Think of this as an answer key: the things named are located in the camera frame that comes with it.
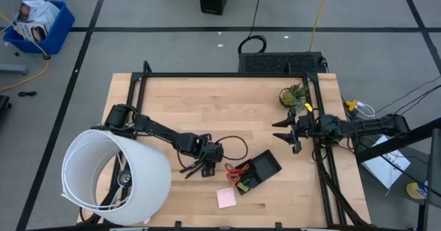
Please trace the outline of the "grey upright post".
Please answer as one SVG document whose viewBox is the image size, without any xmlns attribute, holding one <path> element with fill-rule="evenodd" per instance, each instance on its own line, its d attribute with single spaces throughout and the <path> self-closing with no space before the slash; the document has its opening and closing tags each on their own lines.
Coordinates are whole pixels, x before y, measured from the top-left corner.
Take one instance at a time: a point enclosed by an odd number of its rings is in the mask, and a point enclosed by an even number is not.
<svg viewBox="0 0 441 231">
<path fill-rule="evenodd" d="M 432 132 L 427 179 L 429 187 L 427 200 L 441 209 L 441 129 Z"/>
</svg>

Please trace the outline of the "blue plastic bin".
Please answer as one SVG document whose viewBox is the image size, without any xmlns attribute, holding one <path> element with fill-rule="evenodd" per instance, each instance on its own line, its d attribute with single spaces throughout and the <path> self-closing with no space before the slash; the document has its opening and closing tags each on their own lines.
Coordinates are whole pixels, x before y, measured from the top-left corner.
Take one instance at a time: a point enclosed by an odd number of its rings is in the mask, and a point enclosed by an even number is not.
<svg viewBox="0 0 441 231">
<path fill-rule="evenodd" d="M 55 5 L 60 12 L 54 20 L 54 24 L 48 31 L 47 37 L 43 41 L 37 41 L 37 44 L 48 54 L 58 54 L 75 21 L 75 18 L 64 1 L 50 1 L 50 3 Z M 24 53 L 43 53 L 31 41 L 25 40 L 17 31 L 13 29 L 13 27 L 9 27 L 6 30 L 3 40 L 11 43 L 18 50 Z"/>
</svg>

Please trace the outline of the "small potted succulent plant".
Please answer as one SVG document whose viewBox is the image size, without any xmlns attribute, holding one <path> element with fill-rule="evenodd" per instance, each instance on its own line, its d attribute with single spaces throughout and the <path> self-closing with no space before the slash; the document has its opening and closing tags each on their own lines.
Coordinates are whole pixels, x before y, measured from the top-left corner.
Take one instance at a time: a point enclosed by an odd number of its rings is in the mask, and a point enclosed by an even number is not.
<svg viewBox="0 0 441 231">
<path fill-rule="evenodd" d="M 279 94 L 279 102 L 285 108 L 295 108 L 297 111 L 306 109 L 306 97 L 309 96 L 309 87 L 300 83 L 283 88 Z"/>
</svg>

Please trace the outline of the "black ballpoint pen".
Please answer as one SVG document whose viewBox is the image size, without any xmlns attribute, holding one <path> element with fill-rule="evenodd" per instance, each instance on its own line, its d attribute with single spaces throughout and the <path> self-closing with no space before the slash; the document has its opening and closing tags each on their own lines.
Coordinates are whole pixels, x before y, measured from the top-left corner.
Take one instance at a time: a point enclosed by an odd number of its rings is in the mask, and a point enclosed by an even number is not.
<svg viewBox="0 0 441 231">
<path fill-rule="evenodd" d="M 193 174 L 195 174 L 196 172 L 198 172 L 201 168 L 203 168 L 205 164 L 200 164 L 198 165 L 196 168 L 194 168 L 191 172 L 189 172 L 186 176 L 185 179 L 190 178 Z"/>
<path fill-rule="evenodd" d="M 200 162 L 200 161 L 195 161 L 193 164 L 191 164 L 191 165 L 189 165 L 189 166 L 185 166 L 182 170 L 180 170 L 179 172 L 180 173 L 184 173 L 184 172 L 187 172 L 187 171 L 194 171 L 194 170 L 196 170 L 197 168 L 200 168 L 200 166 L 202 165 L 203 163 L 202 162 Z"/>
</svg>

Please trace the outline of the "black aluminium table frame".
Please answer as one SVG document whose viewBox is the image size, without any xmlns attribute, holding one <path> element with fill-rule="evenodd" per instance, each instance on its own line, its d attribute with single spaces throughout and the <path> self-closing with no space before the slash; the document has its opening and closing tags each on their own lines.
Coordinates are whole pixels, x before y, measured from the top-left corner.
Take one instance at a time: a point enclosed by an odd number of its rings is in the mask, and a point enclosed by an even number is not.
<svg viewBox="0 0 441 231">
<path fill-rule="evenodd" d="M 282 170 L 250 193 L 237 196 L 237 204 L 219 208 L 216 191 L 227 188 L 225 169 L 218 165 L 210 178 L 201 175 L 185 179 L 182 164 L 191 159 L 176 158 L 172 147 L 160 143 L 172 167 L 172 189 L 164 206 L 141 231 L 171 231 L 176 221 L 182 231 L 234 231 L 240 229 L 284 230 L 323 228 L 327 225 L 317 167 L 311 158 L 313 143 L 302 142 L 302 151 L 277 139 L 273 123 L 286 117 L 278 93 L 298 83 L 295 77 L 225 73 L 159 73 L 147 78 L 142 112 L 172 129 L 211 133 L 224 138 L 231 157 L 252 158 L 270 150 Z"/>
</svg>

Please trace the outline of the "red-handled scissors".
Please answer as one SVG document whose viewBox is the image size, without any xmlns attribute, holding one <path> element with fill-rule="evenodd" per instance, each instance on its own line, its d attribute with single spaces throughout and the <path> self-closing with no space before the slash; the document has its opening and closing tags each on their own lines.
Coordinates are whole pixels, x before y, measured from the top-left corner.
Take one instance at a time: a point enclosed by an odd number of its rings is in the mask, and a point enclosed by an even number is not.
<svg viewBox="0 0 441 231">
<path fill-rule="evenodd" d="M 227 171 L 226 177 L 227 180 L 232 184 L 235 185 L 237 182 L 240 181 L 240 178 L 243 174 L 243 171 L 240 169 L 235 168 L 232 164 L 226 163 L 225 169 Z"/>
</svg>

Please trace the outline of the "white paper sign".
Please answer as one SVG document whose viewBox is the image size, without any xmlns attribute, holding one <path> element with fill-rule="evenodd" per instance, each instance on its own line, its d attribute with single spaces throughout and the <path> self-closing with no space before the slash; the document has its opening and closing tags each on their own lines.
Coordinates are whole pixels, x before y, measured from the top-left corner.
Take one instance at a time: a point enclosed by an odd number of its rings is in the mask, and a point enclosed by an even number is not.
<svg viewBox="0 0 441 231">
<path fill-rule="evenodd" d="M 396 167 L 405 171 L 411 162 L 399 151 L 395 150 L 384 154 L 382 157 L 376 157 L 365 162 L 362 165 L 386 188 L 390 189 L 391 186 L 402 175 Z"/>
</svg>

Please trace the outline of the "pink sticky note pad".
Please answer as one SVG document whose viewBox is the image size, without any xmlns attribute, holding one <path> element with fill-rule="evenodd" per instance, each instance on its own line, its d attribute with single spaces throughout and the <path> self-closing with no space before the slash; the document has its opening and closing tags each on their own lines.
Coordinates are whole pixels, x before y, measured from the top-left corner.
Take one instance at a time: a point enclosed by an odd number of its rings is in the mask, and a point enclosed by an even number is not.
<svg viewBox="0 0 441 231">
<path fill-rule="evenodd" d="M 216 197 L 217 197 L 218 207 L 220 209 L 232 207 L 237 204 L 235 191 L 233 187 L 222 188 L 217 190 Z"/>
</svg>

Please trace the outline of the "black perforated equipment box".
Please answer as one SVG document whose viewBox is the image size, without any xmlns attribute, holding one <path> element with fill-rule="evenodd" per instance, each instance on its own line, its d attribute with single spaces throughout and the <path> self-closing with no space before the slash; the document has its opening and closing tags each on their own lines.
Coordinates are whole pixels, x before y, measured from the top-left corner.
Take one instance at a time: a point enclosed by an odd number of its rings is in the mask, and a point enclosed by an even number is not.
<svg viewBox="0 0 441 231">
<path fill-rule="evenodd" d="M 264 52 L 239 54 L 238 71 L 243 73 L 285 73 L 287 63 L 292 74 L 328 72 L 327 60 L 320 52 Z"/>
</svg>

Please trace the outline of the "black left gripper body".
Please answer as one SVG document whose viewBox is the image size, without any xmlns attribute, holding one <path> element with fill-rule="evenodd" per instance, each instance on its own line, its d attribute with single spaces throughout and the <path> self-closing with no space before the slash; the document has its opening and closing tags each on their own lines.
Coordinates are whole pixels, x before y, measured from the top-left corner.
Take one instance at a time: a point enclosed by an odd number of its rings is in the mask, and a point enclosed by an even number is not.
<svg viewBox="0 0 441 231">
<path fill-rule="evenodd" d="M 198 145 L 194 151 L 194 156 L 198 159 L 205 159 L 220 163 L 223 159 L 224 149 L 221 143 L 208 142 Z"/>
</svg>

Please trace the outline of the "black mesh desk organizer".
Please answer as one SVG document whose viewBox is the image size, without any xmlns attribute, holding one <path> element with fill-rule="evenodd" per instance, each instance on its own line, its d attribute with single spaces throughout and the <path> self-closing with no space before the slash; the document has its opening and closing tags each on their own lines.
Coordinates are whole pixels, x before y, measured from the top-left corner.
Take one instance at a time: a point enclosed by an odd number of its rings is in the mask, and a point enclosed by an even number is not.
<svg viewBox="0 0 441 231">
<path fill-rule="evenodd" d="M 236 168 L 241 169 L 247 163 L 249 164 L 249 169 L 241 176 L 239 182 L 245 184 L 249 188 L 248 192 L 282 170 L 282 167 L 270 150 L 266 150 L 257 157 L 242 162 L 237 165 Z M 247 193 L 240 190 L 237 186 L 236 189 L 240 195 Z"/>
</svg>

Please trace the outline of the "round yellow and blue object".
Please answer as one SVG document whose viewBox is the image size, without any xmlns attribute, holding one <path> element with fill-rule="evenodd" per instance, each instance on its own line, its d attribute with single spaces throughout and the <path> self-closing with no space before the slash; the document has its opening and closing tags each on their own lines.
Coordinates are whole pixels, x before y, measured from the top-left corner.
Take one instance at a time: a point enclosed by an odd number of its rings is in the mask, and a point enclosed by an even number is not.
<svg viewBox="0 0 441 231">
<path fill-rule="evenodd" d="M 427 197 L 428 181 L 424 183 L 412 182 L 406 186 L 407 194 L 415 200 L 424 200 Z"/>
</svg>

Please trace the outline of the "grey table foot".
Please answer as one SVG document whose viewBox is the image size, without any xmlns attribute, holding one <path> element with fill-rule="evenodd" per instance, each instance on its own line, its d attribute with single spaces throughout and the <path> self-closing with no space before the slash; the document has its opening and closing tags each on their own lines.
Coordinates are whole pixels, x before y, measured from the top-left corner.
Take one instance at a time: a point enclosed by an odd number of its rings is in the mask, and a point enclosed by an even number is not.
<svg viewBox="0 0 441 231">
<path fill-rule="evenodd" d="M 25 65 L 0 63 L 0 72 L 27 75 L 28 67 Z"/>
</svg>

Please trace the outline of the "white lamp shade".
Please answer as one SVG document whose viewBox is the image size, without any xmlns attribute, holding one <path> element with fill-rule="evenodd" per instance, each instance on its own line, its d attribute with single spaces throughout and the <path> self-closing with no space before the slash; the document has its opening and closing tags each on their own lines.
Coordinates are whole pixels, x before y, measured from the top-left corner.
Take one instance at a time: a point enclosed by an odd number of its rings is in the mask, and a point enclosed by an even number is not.
<svg viewBox="0 0 441 231">
<path fill-rule="evenodd" d="M 132 175 L 130 196 L 121 207 L 99 207 L 96 187 L 102 170 L 118 152 Z M 155 145 L 117 136 L 109 131 L 86 130 L 70 144 L 61 169 L 61 195 L 76 205 L 119 225 L 149 221 L 170 192 L 172 170 Z"/>
</svg>

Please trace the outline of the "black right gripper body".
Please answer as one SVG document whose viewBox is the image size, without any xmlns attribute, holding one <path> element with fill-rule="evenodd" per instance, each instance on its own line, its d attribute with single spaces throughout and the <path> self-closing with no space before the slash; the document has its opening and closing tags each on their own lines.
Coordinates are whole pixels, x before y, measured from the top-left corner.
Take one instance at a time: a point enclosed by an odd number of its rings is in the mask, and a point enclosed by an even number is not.
<svg viewBox="0 0 441 231">
<path fill-rule="evenodd" d="M 314 136 L 315 123 L 308 116 L 299 116 L 298 118 L 298 136 L 302 138 L 309 138 Z"/>
</svg>

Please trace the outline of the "white printed cardboard box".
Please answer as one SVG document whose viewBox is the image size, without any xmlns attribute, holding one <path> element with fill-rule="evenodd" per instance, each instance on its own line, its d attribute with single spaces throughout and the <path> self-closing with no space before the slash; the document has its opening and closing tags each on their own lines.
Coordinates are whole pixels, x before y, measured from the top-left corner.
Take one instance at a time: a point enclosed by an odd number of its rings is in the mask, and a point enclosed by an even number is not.
<svg viewBox="0 0 441 231">
<path fill-rule="evenodd" d="M 30 41 L 44 41 L 48 35 L 45 25 L 40 22 L 18 22 L 17 27 Z"/>
<path fill-rule="evenodd" d="M 21 2 L 17 21 L 26 22 L 29 16 L 45 4 L 45 0 L 24 0 Z"/>
</svg>

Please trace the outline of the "black diagonal beam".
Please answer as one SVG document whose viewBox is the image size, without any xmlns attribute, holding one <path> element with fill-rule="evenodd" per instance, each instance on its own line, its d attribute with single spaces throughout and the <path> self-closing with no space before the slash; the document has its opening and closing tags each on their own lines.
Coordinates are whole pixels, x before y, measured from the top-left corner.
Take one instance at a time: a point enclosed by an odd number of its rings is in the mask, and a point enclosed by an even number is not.
<svg viewBox="0 0 441 231">
<path fill-rule="evenodd" d="M 358 163 L 362 163 L 395 150 L 399 150 L 413 143 L 428 139 L 431 137 L 432 132 L 435 129 L 441 129 L 441 117 L 411 130 L 402 138 L 392 138 L 383 143 L 375 145 L 374 147 L 365 148 L 362 152 L 359 152 L 356 155 L 357 161 Z"/>
</svg>

